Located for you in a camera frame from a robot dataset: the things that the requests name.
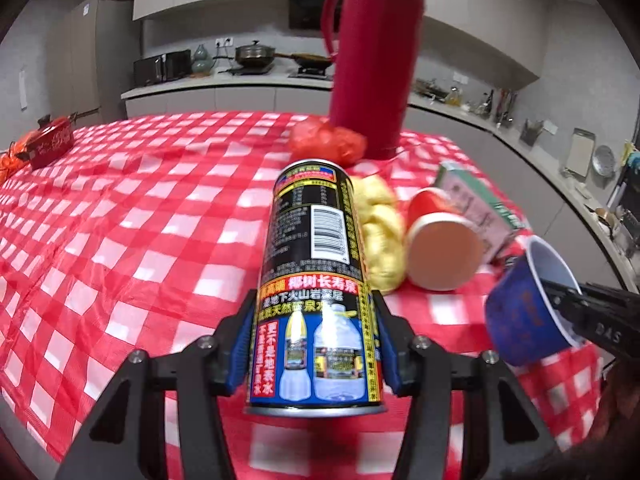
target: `blue cup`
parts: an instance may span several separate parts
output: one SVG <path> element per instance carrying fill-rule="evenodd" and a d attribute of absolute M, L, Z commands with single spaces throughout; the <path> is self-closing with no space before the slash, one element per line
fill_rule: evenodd
<path fill-rule="evenodd" d="M 532 364 L 584 339 L 552 307 L 540 279 L 580 292 L 567 264 L 542 238 L 531 237 L 525 253 L 486 300 L 486 327 L 500 357 L 514 366 Z"/>

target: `white countertop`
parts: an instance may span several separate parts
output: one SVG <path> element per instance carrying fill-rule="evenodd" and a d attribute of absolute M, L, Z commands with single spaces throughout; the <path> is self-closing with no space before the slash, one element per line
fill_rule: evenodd
<path fill-rule="evenodd" d="M 291 73 L 292 72 L 271 72 L 267 75 L 233 76 L 229 73 L 219 72 L 206 77 L 189 77 L 158 85 L 146 86 L 144 88 L 134 88 L 133 90 L 124 92 L 121 97 L 124 100 L 127 100 L 162 92 L 217 86 L 297 86 L 322 90 L 330 90 L 333 87 L 332 81 L 292 78 L 289 77 Z M 560 175 L 558 171 L 559 163 L 556 159 L 539 146 L 533 146 L 532 148 L 521 142 L 520 132 L 514 128 L 496 128 L 493 123 L 485 121 L 471 113 L 464 112 L 460 108 L 447 106 L 439 102 L 432 102 L 430 99 L 420 97 L 413 93 L 409 97 L 409 104 L 426 111 L 435 112 L 463 121 L 464 123 L 471 124 L 472 126 L 476 126 L 493 134 L 495 137 L 503 140 L 511 146 L 522 158 L 529 161 L 532 166 L 534 166 L 549 182 L 551 182 L 552 185 L 563 195 L 564 200 L 571 204 L 578 214 L 582 216 L 591 231 L 601 242 L 602 247 L 606 249 L 611 261 L 613 261 L 618 268 L 628 290 L 631 290 L 632 292 L 638 291 L 635 283 L 635 272 L 633 271 L 631 263 L 623 254 L 620 253 L 620 250 L 612 243 L 612 241 L 609 240 L 607 234 L 603 229 L 601 229 L 600 223 L 596 219 L 595 215 L 585 208 L 585 205 L 588 205 L 592 209 L 595 209 L 599 207 L 600 204 L 593 198 L 587 199 L 583 197 L 580 192 L 575 189 L 575 180 L 571 178 L 567 179 Z"/>

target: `black can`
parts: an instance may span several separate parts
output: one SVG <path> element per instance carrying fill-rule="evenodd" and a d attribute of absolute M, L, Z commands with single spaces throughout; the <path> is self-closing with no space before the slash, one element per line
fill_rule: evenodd
<path fill-rule="evenodd" d="M 273 193 L 252 331 L 247 411 L 384 411 L 380 340 L 345 171 L 287 166 Z"/>

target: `red checkered tablecloth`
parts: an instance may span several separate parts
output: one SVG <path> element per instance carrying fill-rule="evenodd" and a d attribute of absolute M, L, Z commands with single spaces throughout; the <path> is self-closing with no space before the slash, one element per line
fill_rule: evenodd
<path fill-rule="evenodd" d="M 291 114 L 228 112 L 144 117 L 76 131 L 52 166 L 20 170 L 0 188 L 0 385 L 16 417 L 56 460 L 123 359 L 180 351 L 212 332 L 256 285 L 271 189 L 289 162 Z M 379 172 L 403 205 L 442 160 L 484 176 L 449 139 L 404 132 Z M 498 270 L 482 267 L 449 294 L 409 284 L 386 297 L 417 333 L 450 351 L 490 347 L 484 300 Z M 587 346 L 516 370 L 561 447 L 580 441 L 599 395 Z M 295 420 L 242 413 L 244 392 L 220 401 L 239 478 L 386 479 L 408 413 Z M 166 401 L 172 478 L 180 477 L 175 400 Z M 462 448 L 452 414 L 447 475 Z"/>

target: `red thermos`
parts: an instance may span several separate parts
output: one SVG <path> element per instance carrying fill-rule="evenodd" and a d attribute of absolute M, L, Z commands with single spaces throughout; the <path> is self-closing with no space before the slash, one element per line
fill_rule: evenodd
<path fill-rule="evenodd" d="M 420 43 L 424 0 L 325 0 L 322 34 L 335 62 L 329 120 L 367 137 L 366 158 L 396 154 Z"/>

